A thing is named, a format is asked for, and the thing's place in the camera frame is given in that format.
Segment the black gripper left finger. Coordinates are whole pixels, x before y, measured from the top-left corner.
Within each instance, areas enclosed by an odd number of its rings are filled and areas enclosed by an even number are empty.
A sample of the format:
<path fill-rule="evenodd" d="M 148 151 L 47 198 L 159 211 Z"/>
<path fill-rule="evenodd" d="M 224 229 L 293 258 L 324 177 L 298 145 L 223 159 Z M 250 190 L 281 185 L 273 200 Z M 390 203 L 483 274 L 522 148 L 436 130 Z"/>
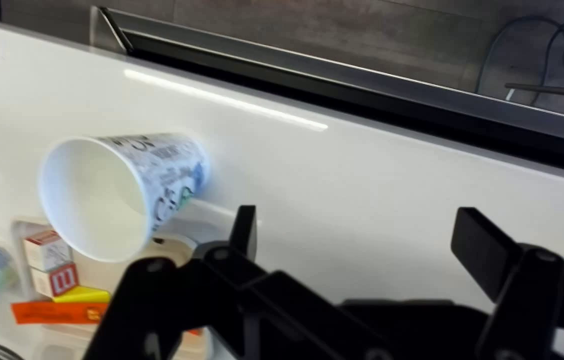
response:
<path fill-rule="evenodd" d="M 257 220 L 258 215 L 255 203 L 240 206 L 231 232 L 231 247 L 246 255 L 249 259 L 257 258 Z"/>

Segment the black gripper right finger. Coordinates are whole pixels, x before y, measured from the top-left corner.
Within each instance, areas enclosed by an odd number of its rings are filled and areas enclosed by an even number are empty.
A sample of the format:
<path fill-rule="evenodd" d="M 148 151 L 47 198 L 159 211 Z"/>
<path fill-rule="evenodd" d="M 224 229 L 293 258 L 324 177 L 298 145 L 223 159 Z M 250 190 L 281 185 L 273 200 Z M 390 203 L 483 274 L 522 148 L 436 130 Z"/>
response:
<path fill-rule="evenodd" d="M 522 246 L 478 208 L 457 211 L 451 250 L 490 299 L 500 295 L 522 255 Z"/>

